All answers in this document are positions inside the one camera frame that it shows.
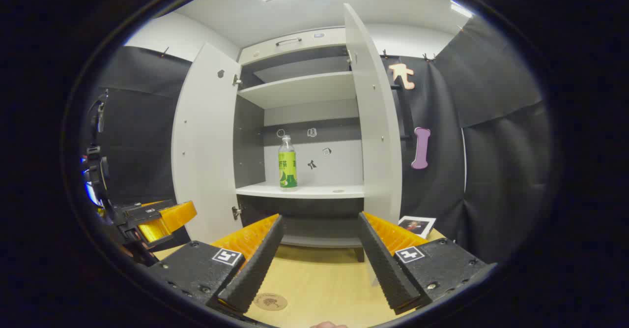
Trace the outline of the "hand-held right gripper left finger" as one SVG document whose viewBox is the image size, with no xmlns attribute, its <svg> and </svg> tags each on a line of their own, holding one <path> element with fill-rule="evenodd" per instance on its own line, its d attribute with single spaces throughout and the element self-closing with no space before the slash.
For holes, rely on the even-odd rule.
<svg viewBox="0 0 629 328">
<path fill-rule="evenodd" d="M 184 299 L 225 314 L 245 314 L 285 234 L 274 214 L 207 244 L 191 241 L 147 270 Z"/>
</svg>

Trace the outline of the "white cabinet door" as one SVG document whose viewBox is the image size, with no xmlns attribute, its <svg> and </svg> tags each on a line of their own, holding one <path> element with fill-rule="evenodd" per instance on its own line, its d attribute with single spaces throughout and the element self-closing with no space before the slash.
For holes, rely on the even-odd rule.
<svg viewBox="0 0 629 328">
<path fill-rule="evenodd" d="M 368 28 L 357 12 L 344 3 L 343 15 L 359 107 L 364 211 L 396 224 L 400 218 L 402 161 L 391 83 Z"/>
<path fill-rule="evenodd" d="M 241 66 L 206 43 L 191 64 L 177 101 L 171 144 L 172 182 L 179 203 L 191 201 L 196 216 L 190 238 L 212 243 L 241 229 L 233 217 L 233 131 Z"/>
</svg>

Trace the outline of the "black backdrop cloth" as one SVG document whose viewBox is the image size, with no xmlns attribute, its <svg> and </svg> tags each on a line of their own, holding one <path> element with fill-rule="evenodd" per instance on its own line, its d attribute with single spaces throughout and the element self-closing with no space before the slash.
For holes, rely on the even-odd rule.
<svg viewBox="0 0 629 328">
<path fill-rule="evenodd" d="M 81 122 L 109 90 L 98 141 L 109 163 L 112 203 L 175 200 L 174 113 L 193 60 L 117 48 L 87 89 Z M 556 165 L 543 88 L 507 36 L 473 16 L 433 59 L 380 55 L 402 86 L 400 218 L 436 218 L 436 228 L 486 263 L 507 261 L 547 212 Z"/>
</svg>

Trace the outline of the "white cabinet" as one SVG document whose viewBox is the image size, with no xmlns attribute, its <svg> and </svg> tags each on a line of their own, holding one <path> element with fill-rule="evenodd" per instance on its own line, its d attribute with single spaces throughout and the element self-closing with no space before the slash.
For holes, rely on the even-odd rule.
<svg viewBox="0 0 629 328">
<path fill-rule="evenodd" d="M 344 45 L 239 64 L 233 217 L 246 226 L 279 211 L 283 244 L 352 249 L 363 262 L 354 224 L 363 209 L 362 142 L 347 58 Z M 296 149 L 295 188 L 279 185 L 284 135 Z"/>
</svg>

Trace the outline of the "white cabinet drawer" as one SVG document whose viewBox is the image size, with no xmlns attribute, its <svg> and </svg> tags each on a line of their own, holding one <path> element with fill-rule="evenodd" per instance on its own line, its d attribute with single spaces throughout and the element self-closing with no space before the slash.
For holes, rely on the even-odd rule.
<svg viewBox="0 0 629 328">
<path fill-rule="evenodd" d="M 241 50 L 237 61 L 246 65 L 286 53 L 344 46 L 345 43 L 344 27 L 305 30 L 247 46 Z"/>
</svg>

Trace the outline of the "round brown coaster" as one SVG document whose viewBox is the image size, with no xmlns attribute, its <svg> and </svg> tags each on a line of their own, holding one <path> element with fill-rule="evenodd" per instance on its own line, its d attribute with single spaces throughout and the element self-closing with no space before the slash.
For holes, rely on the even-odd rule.
<svg viewBox="0 0 629 328">
<path fill-rule="evenodd" d="M 288 301 L 285 297 L 279 294 L 258 294 L 254 298 L 253 303 L 262 310 L 267 311 L 279 311 L 288 306 Z"/>
</svg>

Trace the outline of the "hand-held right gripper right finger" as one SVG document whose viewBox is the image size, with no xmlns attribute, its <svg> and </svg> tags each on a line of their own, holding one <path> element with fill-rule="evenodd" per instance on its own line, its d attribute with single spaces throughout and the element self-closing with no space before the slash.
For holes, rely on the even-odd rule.
<svg viewBox="0 0 629 328">
<path fill-rule="evenodd" d="M 359 213 L 359 239 L 389 307 L 396 314 L 447 301 L 494 270 L 454 241 L 428 241 L 393 223 Z"/>
</svg>

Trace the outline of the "white framed photo card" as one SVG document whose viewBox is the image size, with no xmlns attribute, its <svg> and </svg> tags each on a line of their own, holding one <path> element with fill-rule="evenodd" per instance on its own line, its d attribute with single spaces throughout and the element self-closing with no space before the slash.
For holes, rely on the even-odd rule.
<svg viewBox="0 0 629 328">
<path fill-rule="evenodd" d="M 418 217 L 418 216 L 403 216 L 398 221 L 398 226 L 402 227 L 414 233 L 416 236 L 427 240 L 429 234 L 434 228 L 434 224 L 436 223 L 436 218 L 432 217 Z"/>
</svg>

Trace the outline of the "small ceiling light panel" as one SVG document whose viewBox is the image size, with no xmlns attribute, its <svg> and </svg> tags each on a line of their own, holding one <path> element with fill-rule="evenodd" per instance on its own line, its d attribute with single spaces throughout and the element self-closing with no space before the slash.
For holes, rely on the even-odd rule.
<svg viewBox="0 0 629 328">
<path fill-rule="evenodd" d="M 450 1 L 450 8 L 454 12 L 457 12 L 460 15 L 467 17 L 468 19 L 471 19 L 474 16 L 474 14 L 470 10 L 456 3 L 456 1 L 453 1 L 453 0 Z"/>
</svg>

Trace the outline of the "lit tablet screen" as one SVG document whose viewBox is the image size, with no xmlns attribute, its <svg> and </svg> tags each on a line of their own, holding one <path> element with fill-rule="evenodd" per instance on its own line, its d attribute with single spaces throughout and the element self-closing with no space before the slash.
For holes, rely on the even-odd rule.
<svg viewBox="0 0 629 328">
<path fill-rule="evenodd" d="M 92 185 L 92 182 L 85 181 L 85 190 L 86 190 L 86 193 L 88 195 L 88 198 L 90 198 L 90 200 L 94 203 L 94 205 L 99 207 L 99 208 L 101 208 L 103 206 L 102 202 L 96 196 L 96 192 L 94 191 L 94 187 Z"/>
</svg>

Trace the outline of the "green label plastic bottle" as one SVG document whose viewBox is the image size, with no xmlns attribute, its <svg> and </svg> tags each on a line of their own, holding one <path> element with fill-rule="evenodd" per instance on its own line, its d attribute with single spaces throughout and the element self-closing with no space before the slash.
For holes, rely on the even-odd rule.
<svg viewBox="0 0 629 328">
<path fill-rule="evenodd" d="M 277 160 L 279 165 L 280 187 L 297 187 L 296 149 L 294 148 L 289 135 L 284 135 L 282 137 L 282 144 L 277 154 Z"/>
</svg>

